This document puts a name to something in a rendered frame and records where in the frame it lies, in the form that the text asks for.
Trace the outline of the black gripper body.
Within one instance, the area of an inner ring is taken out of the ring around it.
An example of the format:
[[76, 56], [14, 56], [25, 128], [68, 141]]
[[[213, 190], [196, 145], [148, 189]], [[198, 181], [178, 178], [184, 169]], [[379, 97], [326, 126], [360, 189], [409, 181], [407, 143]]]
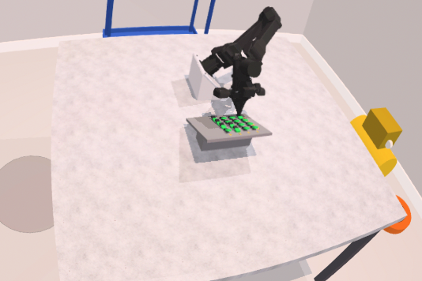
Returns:
[[[238, 88], [237, 88], [237, 84], [238, 84], [238, 81], [239, 81], [240, 78], [243, 78], [243, 81], [248, 81], [248, 78], [250, 78], [250, 77], [243, 75], [243, 74], [233, 73], [233, 75], [232, 75], [232, 85], [231, 85], [232, 89], [226, 89], [224, 87], [214, 88], [213, 95], [216, 96], [219, 99], [228, 98], [229, 96], [231, 96], [232, 98], [239, 98], [239, 94], [242, 95], [241, 92], [238, 92]], [[265, 96], [266, 90], [261, 87], [261, 91], [256, 93], [256, 94], [258, 96]]]

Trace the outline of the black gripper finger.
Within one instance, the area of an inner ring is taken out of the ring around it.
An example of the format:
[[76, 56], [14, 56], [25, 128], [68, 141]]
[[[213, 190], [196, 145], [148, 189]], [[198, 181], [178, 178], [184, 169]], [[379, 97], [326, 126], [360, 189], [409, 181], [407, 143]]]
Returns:
[[248, 96], [248, 97], [243, 97], [242, 95], [240, 95], [239, 94], [239, 97], [240, 98], [242, 98], [241, 100], [240, 100], [240, 114], [239, 115], [241, 115], [241, 113], [242, 113], [242, 111], [243, 111], [243, 108], [244, 108], [244, 106], [245, 106], [245, 103], [251, 98], [250, 96]]
[[239, 115], [240, 114], [240, 100], [242, 98], [240, 98], [240, 97], [239, 98], [232, 98], [231, 96], [229, 96], [229, 97], [232, 99], [232, 102], [234, 103], [236, 112]]

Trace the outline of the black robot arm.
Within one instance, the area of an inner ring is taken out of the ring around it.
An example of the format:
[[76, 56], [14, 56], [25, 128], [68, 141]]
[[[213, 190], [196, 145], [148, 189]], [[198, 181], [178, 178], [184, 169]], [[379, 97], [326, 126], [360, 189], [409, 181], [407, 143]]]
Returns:
[[[281, 18], [277, 11], [273, 7], [265, 7], [259, 14], [258, 21], [251, 25], [238, 39], [232, 43], [214, 47], [211, 50], [212, 54], [203, 61], [199, 59], [199, 62], [211, 77], [222, 66], [224, 69], [233, 66], [233, 73], [253, 78], [259, 77], [267, 43], [281, 26]], [[247, 58], [241, 55], [242, 50]], [[254, 97], [255, 93], [261, 91], [260, 83], [252, 84], [251, 78], [248, 78], [248, 81], [243, 81], [243, 78], [240, 79], [237, 88], [243, 97]]]

